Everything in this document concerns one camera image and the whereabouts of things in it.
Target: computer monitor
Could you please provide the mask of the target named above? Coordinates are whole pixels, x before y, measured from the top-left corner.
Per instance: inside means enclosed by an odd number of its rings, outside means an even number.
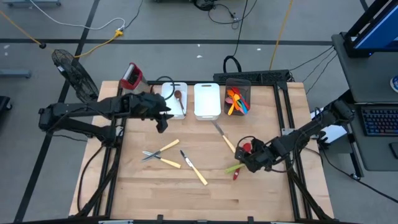
[[[398,0],[376,0],[344,34],[349,57],[398,52]]]

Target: red object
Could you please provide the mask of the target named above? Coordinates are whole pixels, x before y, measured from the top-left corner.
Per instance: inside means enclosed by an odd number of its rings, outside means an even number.
[[[248,152],[251,153],[251,144],[250,143],[244,143],[243,144],[243,149]]]
[[[244,103],[244,105],[246,106],[246,109],[250,110],[250,106],[248,105],[248,103],[246,102],[246,100],[244,100],[241,92],[239,91],[238,88],[236,87],[231,87],[232,91],[234,91],[236,94],[239,95],[239,97],[241,98],[242,102]]]
[[[238,175],[239,175],[239,171],[240,171],[240,170],[241,170],[241,168],[237,168],[237,169],[235,170],[233,180],[236,180],[236,179],[238,178]]]
[[[129,68],[127,69],[123,78],[120,80],[120,85],[127,90],[134,90],[142,80],[142,71],[135,63],[131,62],[129,67],[130,66],[132,66],[131,71],[129,71]]]

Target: gray floor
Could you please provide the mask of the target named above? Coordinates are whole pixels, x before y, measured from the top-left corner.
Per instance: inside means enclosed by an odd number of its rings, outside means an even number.
[[[62,22],[85,24],[93,2],[94,0],[62,1],[62,7],[44,6],[44,9]],[[243,11],[243,0],[220,2],[231,6],[237,15]],[[241,38],[276,40],[288,4],[288,0],[260,0],[252,14],[245,19]],[[138,0],[101,0],[93,19],[93,27],[101,26],[118,16],[128,21],[138,5]],[[81,28],[55,24],[34,8],[8,8],[0,4],[0,10],[37,38],[80,39],[83,32]],[[359,0],[295,1],[282,40],[330,41],[332,34],[349,29],[362,12]],[[222,8],[212,13],[215,19],[229,19]],[[88,38],[110,38],[119,26],[115,22],[103,30],[92,30],[88,33]],[[164,0],[160,4],[144,0],[139,17],[121,39],[234,40],[237,36],[237,30],[232,30],[229,25],[212,23],[206,12],[194,8],[188,0]],[[24,38],[0,17],[0,40]],[[6,223],[14,219],[44,140],[44,133],[37,127],[37,112],[39,108],[58,100],[63,78],[53,65],[49,51],[41,50],[35,44],[0,43],[0,68],[25,68],[33,72],[32,78],[28,80],[10,78],[0,81],[0,95],[10,96],[14,102],[14,109],[2,122],[0,129],[0,223]],[[48,46],[52,49],[65,49],[72,54],[77,48],[77,44]],[[93,46],[94,44],[85,44],[83,52]],[[111,44],[82,58],[80,62],[98,86],[103,80],[118,80],[129,62],[137,63],[148,80],[161,75],[169,75],[177,80],[211,80],[214,73],[222,72],[222,61],[225,55],[233,53],[234,48],[235,45],[229,44]],[[327,48],[328,46],[319,45],[281,45],[273,69],[293,68]],[[273,45],[242,44],[236,57],[245,71],[268,70],[273,49]],[[302,81],[321,59],[295,70],[295,79]],[[311,87],[325,64],[318,67],[305,82],[306,89]],[[235,71],[235,68],[228,64],[228,70]],[[347,88],[340,64],[335,59],[308,94],[309,105],[311,108],[324,106]],[[67,102],[77,101],[74,92],[70,90]],[[84,146],[83,142],[52,139],[25,221],[63,218],[68,215]],[[347,144],[337,144],[328,151],[328,155],[338,167],[352,172],[349,156],[334,153],[347,147]],[[325,164],[325,175],[336,218],[360,223],[395,223],[398,219],[398,214],[394,212],[398,205],[346,178],[328,164]],[[363,181],[398,197],[396,172],[365,171]]]

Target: keyboard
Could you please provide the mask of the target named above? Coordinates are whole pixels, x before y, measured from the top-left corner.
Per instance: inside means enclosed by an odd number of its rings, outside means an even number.
[[[215,82],[224,82],[227,78],[240,78],[249,80],[252,84],[292,82],[293,77],[288,70],[272,70],[257,72],[217,73],[213,75]]]
[[[365,135],[398,136],[398,106],[363,106],[360,110]]]

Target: electric fan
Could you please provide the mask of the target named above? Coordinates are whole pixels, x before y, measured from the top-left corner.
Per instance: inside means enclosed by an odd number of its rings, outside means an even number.
[[[52,60],[83,103],[97,101],[98,88],[79,61],[66,50],[54,50]]]

